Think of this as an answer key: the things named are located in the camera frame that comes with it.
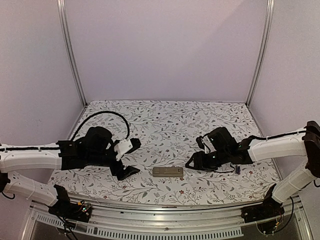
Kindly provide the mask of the grey remote control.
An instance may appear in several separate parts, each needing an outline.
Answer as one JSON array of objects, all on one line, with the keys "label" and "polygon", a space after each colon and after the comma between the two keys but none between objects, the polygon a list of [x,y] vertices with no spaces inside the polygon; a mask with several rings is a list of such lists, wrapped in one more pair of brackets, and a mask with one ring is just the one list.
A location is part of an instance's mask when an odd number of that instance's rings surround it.
[{"label": "grey remote control", "polygon": [[183,177],[184,171],[182,167],[154,167],[152,169],[153,177]]}]

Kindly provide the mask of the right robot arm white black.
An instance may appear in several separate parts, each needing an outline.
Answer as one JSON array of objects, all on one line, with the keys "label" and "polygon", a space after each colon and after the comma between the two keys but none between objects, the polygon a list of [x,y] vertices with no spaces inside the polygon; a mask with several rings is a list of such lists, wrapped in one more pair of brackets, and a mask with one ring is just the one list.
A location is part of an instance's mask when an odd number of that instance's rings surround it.
[{"label": "right robot arm white black", "polygon": [[274,136],[251,135],[237,142],[226,127],[218,127],[205,135],[208,143],[198,137],[201,151],[195,152],[185,167],[215,172],[224,164],[249,165],[266,159],[301,156],[306,161],[266,193],[258,213],[269,218],[289,197],[320,177],[320,126],[315,121],[295,131]]}]

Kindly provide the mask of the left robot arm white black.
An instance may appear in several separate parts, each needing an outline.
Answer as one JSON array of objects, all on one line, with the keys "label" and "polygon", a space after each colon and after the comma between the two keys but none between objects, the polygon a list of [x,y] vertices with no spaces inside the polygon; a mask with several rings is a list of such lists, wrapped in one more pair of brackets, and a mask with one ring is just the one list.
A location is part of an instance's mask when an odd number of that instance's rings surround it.
[{"label": "left robot arm white black", "polygon": [[46,185],[25,176],[18,170],[52,169],[79,170],[87,166],[108,167],[112,176],[122,181],[139,172],[133,166],[124,166],[122,157],[141,147],[138,138],[112,139],[112,133],[103,127],[90,127],[77,140],[60,140],[39,146],[0,147],[0,191],[21,195],[54,206],[63,216],[74,213],[67,190],[59,185]]}]

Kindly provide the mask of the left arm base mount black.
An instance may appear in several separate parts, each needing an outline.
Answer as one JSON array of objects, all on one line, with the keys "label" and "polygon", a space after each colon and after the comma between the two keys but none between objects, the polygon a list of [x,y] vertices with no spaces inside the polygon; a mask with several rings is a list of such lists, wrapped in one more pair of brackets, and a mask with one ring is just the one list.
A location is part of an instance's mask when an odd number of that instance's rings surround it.
[{"label": "left arm base mount black", "polygon": [[57,202],[48,207],[48,212],[67,220],[88,223],[92,214],[92,205],[84,200],[72,203],[64,187],[57,184],[53,187],[57,192]]}]

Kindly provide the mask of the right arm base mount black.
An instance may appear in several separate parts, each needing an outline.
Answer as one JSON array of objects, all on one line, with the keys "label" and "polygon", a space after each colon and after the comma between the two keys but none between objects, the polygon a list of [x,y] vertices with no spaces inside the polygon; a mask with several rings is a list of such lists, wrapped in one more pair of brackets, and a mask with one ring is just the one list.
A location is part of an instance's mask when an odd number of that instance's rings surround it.
[{"label": "right arm base mount black", "polygon": [[264,235],[274,234],[283,220],[285,210],[282,203],[278,203],[272,198],[272,192],[276,184],[272,185],[267,191],[262,203],[243,207],[241,217],[245,223],[262,221],[273,218],[271,221],[265,221],[257,224],[257,229]]}]

